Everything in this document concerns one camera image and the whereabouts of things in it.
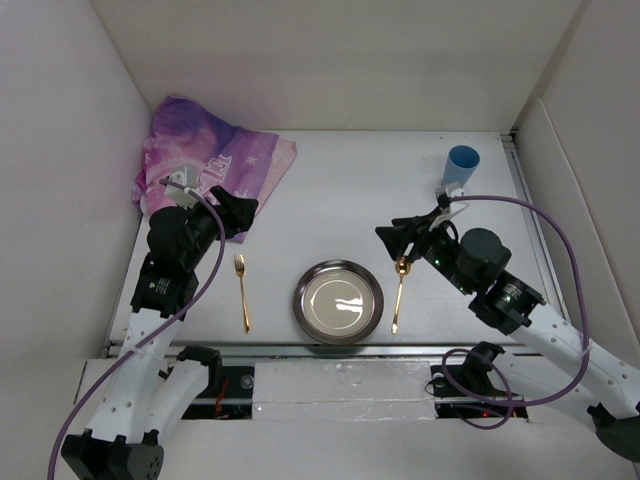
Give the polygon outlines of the purple Elsa cloth placemat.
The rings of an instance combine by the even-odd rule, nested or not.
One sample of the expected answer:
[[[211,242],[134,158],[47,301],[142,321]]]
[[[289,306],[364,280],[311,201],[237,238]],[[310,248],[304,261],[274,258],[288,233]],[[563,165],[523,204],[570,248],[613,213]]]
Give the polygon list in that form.
[[[132,201],[147,216],[171,206],[159,180],[187,165],[204,198],[214,201],[210,189],[220,185],[263,206],[296,155],[296,144],[275,133],[233,126],[191,99],[168,96],[143,142]]]

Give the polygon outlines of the gold fork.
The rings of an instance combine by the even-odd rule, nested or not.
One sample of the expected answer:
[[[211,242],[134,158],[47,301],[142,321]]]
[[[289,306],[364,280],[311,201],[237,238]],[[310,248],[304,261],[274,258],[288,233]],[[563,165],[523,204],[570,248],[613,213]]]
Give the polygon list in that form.
[[[240,295],[241,295],[241,302],[242,302],[243,328],[244,328],[244,332],[248,334],[250,332],[251,325],[250,325],[250,318],[249,318],[249,313],[247,308],[245,283],[244,283],[244,278],[246,275],[246,264],[245,264],[244,256],[242,254],[234,255],[234,269],[239,279]]]

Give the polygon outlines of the dark rimmed cream plate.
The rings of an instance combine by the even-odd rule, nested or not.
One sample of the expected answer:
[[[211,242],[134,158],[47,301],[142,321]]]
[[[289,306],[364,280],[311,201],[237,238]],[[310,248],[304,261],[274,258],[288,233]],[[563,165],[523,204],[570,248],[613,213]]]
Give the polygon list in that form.
[[[292,310],[299,327],[327,345],[354,345],[373,333],[384,312],[375,276],[352,261],[323,261],[298,280]]]

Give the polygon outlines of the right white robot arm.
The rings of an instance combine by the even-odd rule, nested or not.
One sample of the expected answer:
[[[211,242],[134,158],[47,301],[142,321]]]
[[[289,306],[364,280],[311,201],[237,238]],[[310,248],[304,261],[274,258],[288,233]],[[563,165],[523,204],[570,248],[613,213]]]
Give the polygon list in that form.
[[[511,252],[493,232],[474,228],[449,235],[435,214],[395,219],[376,228],[392,260],[424,259],[462,294],[487,326],[542,354],[576,381],[571,396],[611,451],[639,460],[639,371],[593,341],[505,269]]]

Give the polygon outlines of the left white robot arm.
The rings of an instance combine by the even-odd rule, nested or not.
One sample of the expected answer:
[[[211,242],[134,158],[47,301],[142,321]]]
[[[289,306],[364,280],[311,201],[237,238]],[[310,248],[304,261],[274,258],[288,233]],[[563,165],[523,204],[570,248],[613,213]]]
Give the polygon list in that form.
[[[259,203],[220,186],[205,199],[163,180],[173,203],[149,218],[147,244],[116,362],[97,380],[106,388],[80,434],[63,427],[54,451],[79,479],[156,479],[164,445],[198,395],[224,389],[218,351],[190,346],[167,367],[165,356],[188,310],[210,286],[196,268],[213,243],[247,232]]]

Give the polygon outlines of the gold spoon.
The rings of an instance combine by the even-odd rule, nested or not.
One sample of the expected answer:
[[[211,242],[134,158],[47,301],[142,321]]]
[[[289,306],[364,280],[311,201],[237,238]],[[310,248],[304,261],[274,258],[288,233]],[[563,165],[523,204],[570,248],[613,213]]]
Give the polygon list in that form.
[[[400,312],[403,289],[404,289],[404,280],[411,271],[411,262],[409,261],[407,256],[402,256],[396,262],[395,270],[399,277],[399,282],[398,282],[398,289],[397,289],[396,301],[395,301],[394,312],[393,312],[393,319],[391,324],[392,335],[396,335],[398,332],[399,312]]]

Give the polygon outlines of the light blue plastic cup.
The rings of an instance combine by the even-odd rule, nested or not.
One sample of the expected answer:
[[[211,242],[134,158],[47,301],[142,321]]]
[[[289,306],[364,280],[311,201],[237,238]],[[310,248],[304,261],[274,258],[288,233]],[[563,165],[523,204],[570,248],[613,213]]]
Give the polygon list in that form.
[[[457,145],[448,152],[441,185],[466,185],[480,163],[479,153],[467,145]]]

